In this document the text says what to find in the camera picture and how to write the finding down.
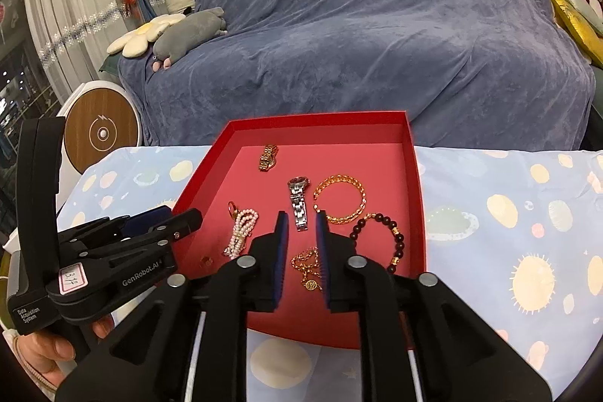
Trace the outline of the left hand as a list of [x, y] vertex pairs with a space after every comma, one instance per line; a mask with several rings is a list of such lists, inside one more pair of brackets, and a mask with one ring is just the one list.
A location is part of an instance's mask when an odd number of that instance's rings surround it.
[[59, 364], [74, 361], [76, 357], [70, 341], [46, 330], [27, 336], [17, 335], [12, 347], [15, 357], [32, 380], [50, 391], [55, 391], [66, 378]]

